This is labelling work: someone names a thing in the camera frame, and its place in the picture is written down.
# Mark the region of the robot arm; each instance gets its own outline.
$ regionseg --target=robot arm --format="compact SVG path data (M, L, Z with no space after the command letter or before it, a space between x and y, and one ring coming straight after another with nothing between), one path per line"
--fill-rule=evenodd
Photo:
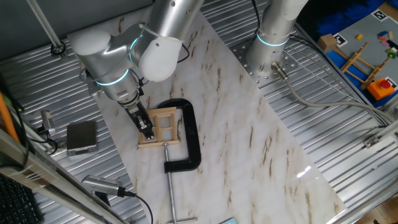
M171 76L189 27L204 0L157 0L149 22L134 24L114 37L91 29L76 37L73 49L86 71L129 114L137 129L152 139L152 123L139 101L138 80L132 71L150 81Z

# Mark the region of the green block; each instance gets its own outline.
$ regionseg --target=green block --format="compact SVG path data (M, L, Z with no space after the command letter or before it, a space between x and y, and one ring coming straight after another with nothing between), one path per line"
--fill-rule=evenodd
M395 59L396 56L397 56L397 55L396 55L395 53L393 53L393 52L388 53L388 56L390 56L390 55L392 56L392 59Z

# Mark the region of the small gray device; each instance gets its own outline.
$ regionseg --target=small gray device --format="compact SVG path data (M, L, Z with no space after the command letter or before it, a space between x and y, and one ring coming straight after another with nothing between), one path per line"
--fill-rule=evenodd
M54 123L52 122L52 117L51 117L50 111L42 110L40 113L42 114L44 131L47 131L48 134L55 134L55 126L54 126Z
M67 155L78 156L98 151L96 122L85 121L67 127Z
M123 183L117 180L106 179L95 175L87 175L81 184L90 190L95 192L101 192L104 194L118 195L119 187L123 186Z

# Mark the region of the white marble surface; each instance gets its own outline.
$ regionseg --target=white marble surface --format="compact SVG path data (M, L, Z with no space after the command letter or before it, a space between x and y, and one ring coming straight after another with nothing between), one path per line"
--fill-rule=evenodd
M104 27L118 30L118 19ZM189 59L164 82L148 83L141 97L146 108L185 98L195 110L202 161L197 170L172 174L177 218L198 217L197 223L209 224L231 217L238 224L316 224L346 209L201 14L185 44ZM96 100L154 223L169 222L163 147L139 149L138 131L124 110L104 94ZM176 121L181 141L169 146L171 161L187 157L181 113Z

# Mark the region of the ribbed metal surface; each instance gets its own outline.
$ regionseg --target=ribbed metal surface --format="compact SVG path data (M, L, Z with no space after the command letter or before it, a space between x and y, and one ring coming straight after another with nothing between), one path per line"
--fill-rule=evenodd
M41 125L40 110L50 110L57 133L52 136L57 142L65 141L67 125L72 122L94 120L97 122L99 151L96 154L67 157L60 150L53 158L81 181L94 174L118 179L125 188L134 191L124 164L118 154L95 100L87 86L78 78L80 67L67 45L67 60L50 55L50 47L43 47L28 54L0 63L0 72L14 97L25 108L24 116L35 127ZM89 223L84 217L55 203L35 195L45 223ZM109 197L112 208L126 220L147 223L142 207L136 198Z
M256 2L261 16L268 0ZM257 17L250 0L207 0L200 10L228 47L253 37Z
M266 1L257 3L261 13ZM201 11L228 46L250 39L256 28L256 16L248 0L205 1ZM95 101L88 94L86 85L78 79L80 69L66 43L70 56L66 61L50 56L49 47L44 47L0 62L0 71L5 74L13 94L26 107L25 117L32 124L40 125L40 110L51 111L57 127L57 134L53 136L56 140L65 139L66 126L71 122L97 121L99 152L72 158L66 157L65 152L57 153L53 158L66 170L78 180L87 174L118 178L134 190ZM313 50L291 41L288 44L309 55L311 60L294 50L289 51L335 88L342 90L340 84L348 86L337 74L327 73L331 72L329 66ZM324 66L327 72L313 61ZM290 79L297 92L307 100L349 100L304 69L292 74ZM261 90L348 207L358 206L371 192L398 175L398 148L392 138L371 149L363 145L368 136L379 130L379 124L368 112L349 106L306 107L295 100L280 80L262 86ZM36 197L46 223L88 223L53 201L41 195ZM110 201L122 217L147 222L138 201L116 197Z
M348 84L314 50L293 40L288 45L288 53L306 68L340 91L355 95L350 88L343 89ZM302 68L289 77L297 93L308 101L351 100ZM261 90L348 208L358 206L398 176L398 145L392 137L370 149L363 144L380 130L380 124L367 111L352 106L307 107L297 102L282 80Z

